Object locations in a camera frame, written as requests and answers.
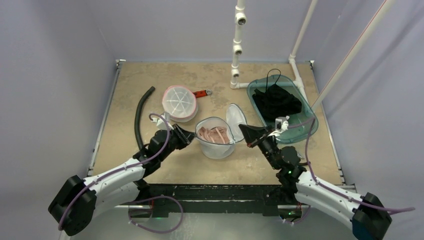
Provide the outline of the blue-trimmed white mesh laundry bag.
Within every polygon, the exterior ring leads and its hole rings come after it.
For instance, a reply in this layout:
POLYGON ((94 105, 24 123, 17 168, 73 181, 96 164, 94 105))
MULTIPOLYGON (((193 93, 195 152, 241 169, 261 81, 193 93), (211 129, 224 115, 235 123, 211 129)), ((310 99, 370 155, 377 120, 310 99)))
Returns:
POLYGON ((227 108, 226 119, 211 116, 201 120, 195 126, 195 133, 202 153, 214 160, 230 156, 236 144, 244 140, 239 125, 246 123, 245 114, 235 103, 227 108))

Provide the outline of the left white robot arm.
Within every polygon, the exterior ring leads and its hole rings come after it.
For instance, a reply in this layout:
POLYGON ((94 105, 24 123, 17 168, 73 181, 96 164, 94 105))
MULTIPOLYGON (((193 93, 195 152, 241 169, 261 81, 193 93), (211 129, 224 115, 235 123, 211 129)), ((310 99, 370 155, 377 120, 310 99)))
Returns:
POLYGON ((158 170, 173 151, 189 146, 196 136, 178 124, 156 131, 148 144, 121 165, 86 178, 69 177, 48 212, 59 230, 74 236, 93 218, 115 206, 133 201, 138 205, 146 203, 149 191, 143 186, 143 179, 158 170))

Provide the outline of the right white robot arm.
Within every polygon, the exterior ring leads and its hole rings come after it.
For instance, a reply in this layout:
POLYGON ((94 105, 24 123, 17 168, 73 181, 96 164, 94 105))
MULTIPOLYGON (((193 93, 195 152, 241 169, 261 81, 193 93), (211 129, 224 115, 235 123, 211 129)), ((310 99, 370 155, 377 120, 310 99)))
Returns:
POLYGON ((270 196, 279 196, 288 204, 296 201, 314 207, 346 225, 358 240, 384 238, 392 217, 377 196, 350 192, 314 176, 300 164, 295 147, 278 148, 271 127, 240 124, 239 128, 246 145, 258 147, 277 170, 281 186, 270 196))

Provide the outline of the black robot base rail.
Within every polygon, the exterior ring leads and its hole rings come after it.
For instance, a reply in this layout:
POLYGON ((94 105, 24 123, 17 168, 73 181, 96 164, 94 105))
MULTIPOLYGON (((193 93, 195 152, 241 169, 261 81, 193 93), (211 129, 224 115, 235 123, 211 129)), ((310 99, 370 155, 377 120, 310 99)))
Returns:
POLYGON ((260 214, 297 220, 308 205, 285 193, 278 184, 170 184, 136 181, 131 208, 146 209, 154 218, 170 213, 260 214))

